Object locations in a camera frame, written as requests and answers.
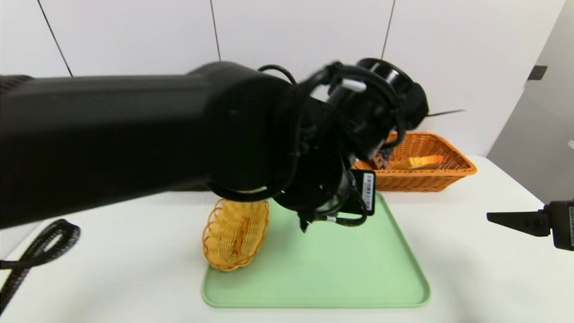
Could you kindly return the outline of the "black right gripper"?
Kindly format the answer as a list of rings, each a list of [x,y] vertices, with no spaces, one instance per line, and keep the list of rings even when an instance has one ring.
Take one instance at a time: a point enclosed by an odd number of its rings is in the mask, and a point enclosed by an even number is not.
[[[531,236],[549,236],[552,229],[554,247],[574,251],[574,201],[550,202],[549,214],[541,210],[489,212],[487,220]]]

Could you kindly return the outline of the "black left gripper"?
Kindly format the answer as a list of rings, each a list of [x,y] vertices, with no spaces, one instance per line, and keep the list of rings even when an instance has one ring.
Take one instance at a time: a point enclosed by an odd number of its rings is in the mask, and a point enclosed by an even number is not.
[[[340,212],[372,216],[375,213],[376,176],[372,170],[350,169],[348,172],[353,178],[354,187],[346,202],[339,209]]]

